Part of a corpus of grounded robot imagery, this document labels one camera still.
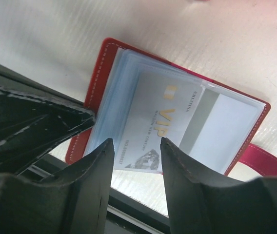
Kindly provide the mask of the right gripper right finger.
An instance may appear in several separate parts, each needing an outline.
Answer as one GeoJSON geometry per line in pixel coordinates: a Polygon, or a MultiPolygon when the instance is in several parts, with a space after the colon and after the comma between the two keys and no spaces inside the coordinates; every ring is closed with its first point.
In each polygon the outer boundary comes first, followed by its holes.
{"type": "Polygon", "coordinates": [[[160,149],[171,233],[277,234],[277,176],[243,182],[206,167],[167,138],[160,149]]]}

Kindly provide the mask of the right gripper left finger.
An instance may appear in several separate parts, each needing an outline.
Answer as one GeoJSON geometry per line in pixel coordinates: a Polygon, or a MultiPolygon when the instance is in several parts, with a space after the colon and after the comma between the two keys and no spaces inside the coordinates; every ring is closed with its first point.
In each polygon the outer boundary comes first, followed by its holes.
{"type": "Polygon", "coordinates": [[[0,173],[0,234],[104,233],[114,156],[109,138],[39,182],[0,173]]]}

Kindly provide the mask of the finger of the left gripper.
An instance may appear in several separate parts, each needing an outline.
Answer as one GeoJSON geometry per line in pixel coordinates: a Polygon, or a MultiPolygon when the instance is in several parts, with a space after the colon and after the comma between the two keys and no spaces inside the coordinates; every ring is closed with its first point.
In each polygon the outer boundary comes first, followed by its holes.
{"type": "Polygon", "coordinates": [[[0,86],[0,173],[20,174],[94,124],[94,112],[72,101],[0,86]]]}

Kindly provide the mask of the red leather card holder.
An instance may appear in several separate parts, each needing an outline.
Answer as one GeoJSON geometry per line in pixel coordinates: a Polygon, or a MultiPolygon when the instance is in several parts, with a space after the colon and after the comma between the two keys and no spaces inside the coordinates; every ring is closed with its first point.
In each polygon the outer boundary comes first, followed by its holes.
{"type": "Polygon", "coordinates": [[[65,157],[68,164],[107,138],[114,142],[117,162],[139,76],[146,69],[202,80],[204,92],[181,143],[168,138],[185,154],[223,175],[241,162],[262,176],[277,176],[277,157],[251,144],[270,111],[269,103],[113,38],[102,43],[84,102],[96,113],[96,123],[71,140],[65,157]]]}

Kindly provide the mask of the white VIP credit card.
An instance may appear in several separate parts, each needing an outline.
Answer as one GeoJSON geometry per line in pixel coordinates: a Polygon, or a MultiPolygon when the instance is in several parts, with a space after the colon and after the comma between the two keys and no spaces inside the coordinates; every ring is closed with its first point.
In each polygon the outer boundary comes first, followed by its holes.
{"type": "Polygon", "coordinates": [[[130,106],[115,169],[162,173],[163,137],[181,143],[204,92],[202,80],[175,72],[144,70],[130,106]]]}

